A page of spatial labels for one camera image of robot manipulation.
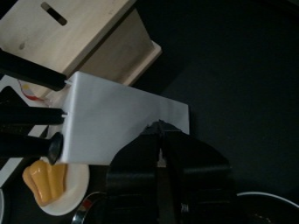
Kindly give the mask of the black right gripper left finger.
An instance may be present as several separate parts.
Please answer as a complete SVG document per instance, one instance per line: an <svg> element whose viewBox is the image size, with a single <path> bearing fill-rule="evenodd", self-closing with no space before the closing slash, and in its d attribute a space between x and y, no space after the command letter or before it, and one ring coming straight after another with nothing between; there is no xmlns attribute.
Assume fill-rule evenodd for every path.
<svg viewBox="0 0 299 224"><path fill-rule="evenodd" d="M106 224L158 224L158 123L115 155L107 172Z"/></svg>

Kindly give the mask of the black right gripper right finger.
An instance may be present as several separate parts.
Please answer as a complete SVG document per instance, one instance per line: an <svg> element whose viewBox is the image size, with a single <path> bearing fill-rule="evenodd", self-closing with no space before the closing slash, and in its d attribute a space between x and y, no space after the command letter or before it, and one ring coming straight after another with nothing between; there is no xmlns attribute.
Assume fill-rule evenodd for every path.
<svg viewBox="0 0 299 224"><path fill-rule="evenodd" d="M182 224L240 224L230 161L204 141L161 122L163 158Z"/></svg>

